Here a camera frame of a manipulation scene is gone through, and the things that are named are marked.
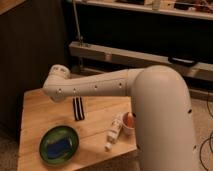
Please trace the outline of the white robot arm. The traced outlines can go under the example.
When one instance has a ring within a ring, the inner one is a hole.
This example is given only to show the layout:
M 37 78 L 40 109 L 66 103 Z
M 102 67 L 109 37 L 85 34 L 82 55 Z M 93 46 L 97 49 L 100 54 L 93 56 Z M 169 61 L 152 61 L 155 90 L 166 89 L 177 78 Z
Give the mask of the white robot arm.
M 54 65 L 43 91 L 55 101 L 130 97 L 141 171 L 199 171 L 190 94 L 174 69 L 154 65 L 73 79 L 68 68 Z

